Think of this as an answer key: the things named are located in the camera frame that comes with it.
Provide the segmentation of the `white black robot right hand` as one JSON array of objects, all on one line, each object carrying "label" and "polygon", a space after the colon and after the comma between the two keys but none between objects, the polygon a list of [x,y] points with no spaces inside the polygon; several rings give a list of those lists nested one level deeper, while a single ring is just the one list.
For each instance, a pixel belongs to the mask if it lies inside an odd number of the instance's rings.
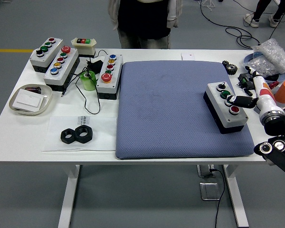
[{"label": "white black robot right hand", "polygon": [[260,110],[259,119],[263,122],[267,118],[277,118],[285,115],[283,109],[277,106],[274,95],[265,79],[255,69],[249,66],[245,66],[245,69],[253,78],[256,98],[228,95],[226,101],[229,104],[243,108],[254,108],[256,106]]}]

